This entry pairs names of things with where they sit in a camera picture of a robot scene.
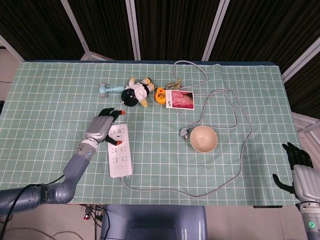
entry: electrical plug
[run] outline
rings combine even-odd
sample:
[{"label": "electrical plug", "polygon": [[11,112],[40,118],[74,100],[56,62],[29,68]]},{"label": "electrical plug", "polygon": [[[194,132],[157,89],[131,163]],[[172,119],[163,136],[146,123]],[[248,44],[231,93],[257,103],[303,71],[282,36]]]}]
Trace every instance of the electrical plug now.
[{"label": "electrical plug", "polygon": [[189,133],[188,133],[188,128],[187,128],[186,126],[181,129],[181,131],[180,131],[180,137],[182,137],[185,141],[188,140],[188,138],[189,138]]}]

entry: robotic arm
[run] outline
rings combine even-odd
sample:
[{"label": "robotic arm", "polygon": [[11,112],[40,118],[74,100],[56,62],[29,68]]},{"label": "robotic arm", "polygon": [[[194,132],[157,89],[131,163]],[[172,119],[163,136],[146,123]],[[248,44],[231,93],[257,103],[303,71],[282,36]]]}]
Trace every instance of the robotic arm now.
[{"label": "robotic arm", "polygon": [[63,170],[63,182],[34,184],[23,192],[23,187],[0,190],[0,216],[6,215],[9,212],[19,194],[20,197],[12,213],[32,210],[42,204],[66,204],[70,202],[75,195],[80,178],[98,150],[98,144],[103,141],[113,145],[122,143],[109,137],[109,130],[115,120],[124,114],[125,112],[122,110],[105,108],[100,112],[99,116],[96,116],[92,120],[85,131],[85,139],[81,141],[76,149],[76,153]]},{"label": "robotic arm", "polygon": [[300,201],[298,207],[308,240],[320,240],[320,172],[314,169],[311,158],[304,150],[290,142],[283,144],[292,171],[292,186],[280,182],[273,174],[275,184]]}]

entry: robot finger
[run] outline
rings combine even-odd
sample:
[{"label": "robot finger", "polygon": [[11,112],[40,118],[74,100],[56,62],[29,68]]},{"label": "robot finger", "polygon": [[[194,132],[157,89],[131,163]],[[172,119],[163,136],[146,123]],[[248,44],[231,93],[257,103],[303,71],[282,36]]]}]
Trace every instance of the robot finger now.
[{"label": "robot finger", "polygon": [[276,174],[272,174],[272,178],[273,178],[273,181],[274,183],[282,190],[285,190],[291,194],[296,194],[296,191],[295,191],[295,188],[294,186],[289,186],[287,184],[284,184],[282,183],[280,180],[279,180],[279,177],[278,175]]},{"label": "robot finger", "polygon": [[301,159],[301,150],[293,145],[291,142],[288,142],[288,147],[290,148],[290,157],[292,159],[293,165],[299,164],[304,165]]},{"label": "robot finger", "polygon": [[110,116],[113,117],[113,122],[115,122],[115,120],[117,120],[117,118],[120,115],[125,115],[126,112],[123,110],[114,110],[113,112],[110,113]]},{"label": "robot finger", "polygon": [[312,161],[311,161],[311,157],[306,151],[300,150],[300,155],[301,155],[301,161],[303,165],[314,168],[314,165],[312,164]]},{"label": "robot finger", "polygon": [[99,116],[109,116],[113,110],[115,110],[113,107],[102,109]]},{"label": "robot finger", "polygon": [[118,146],[118,145],[122,144],[122,141],[116,141],[116,140],[114,140],[112,137],[109,137],[109,135],[107,135],[104,140],[105,140],[107,143],[110,143],[110,144],[115,145],[115,146]]},{"label": "robot finger", "polygon": [[288,161],[290,164],[290,169],[294,169],[294,165],[297,164],[296,157],[294,155],[294,152],[291,150],[291,148],[288,145],[282,144],[282,147],[286,151],[286,154],[288,155]]}]

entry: white power strip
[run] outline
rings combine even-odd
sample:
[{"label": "white power strip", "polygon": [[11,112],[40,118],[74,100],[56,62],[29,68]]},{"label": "white power strip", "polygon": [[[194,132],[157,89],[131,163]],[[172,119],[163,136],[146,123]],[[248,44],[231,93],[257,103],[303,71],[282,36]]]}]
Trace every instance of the white power strip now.
[{"label": "white power strip", "polygon": [[109,136],[116,141],[122,141],[118,146],[108,143],[109,171],[111,178],[128,177],[132,175],[132,163],[127,124],[113,125]]}]

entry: black cable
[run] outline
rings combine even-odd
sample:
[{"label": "black cable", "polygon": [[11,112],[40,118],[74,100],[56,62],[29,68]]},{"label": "black cable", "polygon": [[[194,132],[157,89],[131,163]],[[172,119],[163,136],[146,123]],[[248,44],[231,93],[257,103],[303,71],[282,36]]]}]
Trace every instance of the black cable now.
[{"label": "black cable", "polygon": [[10,215],[8,222],[10,222],[11,219],[12,219],[12,214]]},{"label": "black cable", "polygon": [[62,179],[65,175],[63,174],[61,177],[59,177],[58,179],[52,181],[52,182],[49,182],[47,183],[46,185],[50,185],[50,184],[54,184],[55,182],[58,182],[60,179]]},{"label": "black cable", "polygon": [[103,211],[104,210],[104,208],[103,207],[101,207],[101,206],[99,206],[99,205],[90,205],[90,207],[91,208],[93,208],[94,210],[98,210],[98,211]]},{"label": "black cable", "polygon": [[99,208],[99,206],[94,206],[94,205],[88,205],[90,208],[92,208],[93,210],[96,210],[96,211],[98,211],[98,213],[100,212],[100,211],[103,211],[104,209],[103,208]]},{"label": "black cable", "polygon": [[108,236],[108,232],[110,230],[110,218],[109,218],[109,214],[108,214],[107,210],[105,208],[103,210],[105,211],[106,217],[108,218],[108,229],[106,230],[104,238],[103,238],[103,240],[106,240],[107,236]]},{"label": "black cable", "polygon": [[94,240],[97,240],[97,222],[96,222],[97,209],[94,213]]},{"label": "black cable", "polygon": [[27,190],[28,188],[34,187],[34,186],[39,186],[39,185],[38,185],[38,184],[29,184],[29,185],[25,186],[25,187],[19,192],[19,194],[15,197],[15,199],[14,199],[14,201],[13,201],[13,203],[12,203],[12,206],[10,207],[10,210],[8,211],[8,213],[7,213],[7,215],[6,215],[6,218],[5,218],[3,227],[2,227],[2,231],[1,231],[1,235],[0,235],[0,240],[3,240],[3,238],[4,238],[5,231],[6,231],[6,227],[7,227],[7,224],[8,224],[8,222],[9,222],[10,215],[11,215],[12,211],[14,210],[14,207],[15,207],[18,199],[19,199],[20,196],[24,193],[25,190]]},{"label": "black cable", "polygon": [[96,217],[95,216],[93,216],[93,214],[91,213],[91,217],[92,217],[92,219],[93,219],[93,221],[95,221],[95,223],[96,223],[96,225],[97,226],[99,226],[100,228],[101,228],[101,226],[97,223],[97,221],[96,221]]}]

